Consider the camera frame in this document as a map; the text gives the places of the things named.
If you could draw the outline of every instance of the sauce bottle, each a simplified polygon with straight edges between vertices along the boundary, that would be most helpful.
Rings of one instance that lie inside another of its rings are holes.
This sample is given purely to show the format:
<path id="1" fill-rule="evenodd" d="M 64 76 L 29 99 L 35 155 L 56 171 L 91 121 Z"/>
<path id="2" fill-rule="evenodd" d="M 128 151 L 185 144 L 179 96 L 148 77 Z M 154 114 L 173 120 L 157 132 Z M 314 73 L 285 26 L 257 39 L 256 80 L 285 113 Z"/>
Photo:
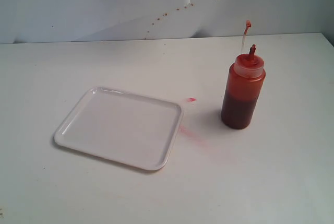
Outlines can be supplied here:
<path id="1" fill-rule="evenodd" d="M 221 110 L 221 120 L 234 129 L 247 127 L 266 77 L 265 62 L 255 55 L 255 45 L 248 54 L 241 54 L 230 66 Z"/>

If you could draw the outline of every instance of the white table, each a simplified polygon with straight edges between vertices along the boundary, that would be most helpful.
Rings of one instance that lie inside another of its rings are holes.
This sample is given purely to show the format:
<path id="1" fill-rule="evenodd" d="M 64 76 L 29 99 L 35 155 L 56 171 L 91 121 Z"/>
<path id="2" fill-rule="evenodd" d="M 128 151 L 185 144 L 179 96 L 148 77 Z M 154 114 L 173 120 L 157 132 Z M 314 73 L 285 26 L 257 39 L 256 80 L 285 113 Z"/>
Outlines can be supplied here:
<path id="1" fill-rule="evenodd" d="M 0 224 L 334 223 L 334 48 L 319 33 L 253 43 L 267 77 L 241 131 L 219 119 L 240 37 L 0 45 Z M 52 143 L 96 85 L 183 104 L 163 169 Z"/>

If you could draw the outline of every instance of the red sauce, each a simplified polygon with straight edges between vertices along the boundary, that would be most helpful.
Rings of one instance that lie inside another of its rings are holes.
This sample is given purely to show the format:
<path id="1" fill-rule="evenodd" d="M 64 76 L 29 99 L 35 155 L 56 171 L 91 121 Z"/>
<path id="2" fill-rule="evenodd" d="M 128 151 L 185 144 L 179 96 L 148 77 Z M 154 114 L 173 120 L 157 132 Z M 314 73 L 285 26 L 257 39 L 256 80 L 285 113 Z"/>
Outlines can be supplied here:
<path id="1" fill-rule="evenodd" d="M 243 129 L 247 127 L 251 122 L 256 102 L 257 98 L 249 101 L 238 100 L 226 91 L 221 120 L 230 128 Z"/>

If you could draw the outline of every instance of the plastic tray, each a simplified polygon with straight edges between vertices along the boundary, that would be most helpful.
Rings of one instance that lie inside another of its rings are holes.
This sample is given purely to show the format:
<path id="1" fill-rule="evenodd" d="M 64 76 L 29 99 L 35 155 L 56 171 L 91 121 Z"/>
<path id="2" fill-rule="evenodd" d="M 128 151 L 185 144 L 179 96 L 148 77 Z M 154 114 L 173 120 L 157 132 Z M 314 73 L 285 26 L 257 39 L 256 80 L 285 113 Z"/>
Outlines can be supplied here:
<path id="1" fill-rule="evenodd" d="M 162 168 L 171 152 L 183 111 L 180 105 L 94 87 L 55 133 L 67 148 L 145 170 Z"/>

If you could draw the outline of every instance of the bottle cap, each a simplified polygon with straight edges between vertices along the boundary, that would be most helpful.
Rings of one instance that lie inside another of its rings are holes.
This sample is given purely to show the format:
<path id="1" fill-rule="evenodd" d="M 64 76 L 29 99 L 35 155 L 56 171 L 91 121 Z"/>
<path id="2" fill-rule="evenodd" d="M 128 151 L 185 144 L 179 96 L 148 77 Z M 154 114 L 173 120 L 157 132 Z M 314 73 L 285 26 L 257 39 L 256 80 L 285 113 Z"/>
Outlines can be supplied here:
<path id="1" fill-rule="evenodd" d="M 265 62 L 255 55 L 255 45 L 252 45 L 249 53 L 240 54 L 234 62 L 234 71 L 244 78 L 257 78 L 263 73 Z"/>

